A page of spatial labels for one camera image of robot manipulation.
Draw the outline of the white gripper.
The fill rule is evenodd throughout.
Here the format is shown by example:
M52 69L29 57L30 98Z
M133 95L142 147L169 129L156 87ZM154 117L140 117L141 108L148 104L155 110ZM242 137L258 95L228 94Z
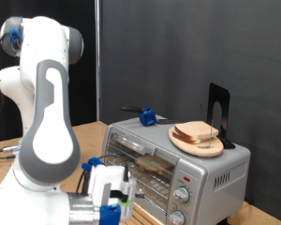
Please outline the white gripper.
M125 166L93 166L88 193L95 206L106 206L114 203L126 203L128 199L129 171ZM136 198L144 198L144 190L138 188Z

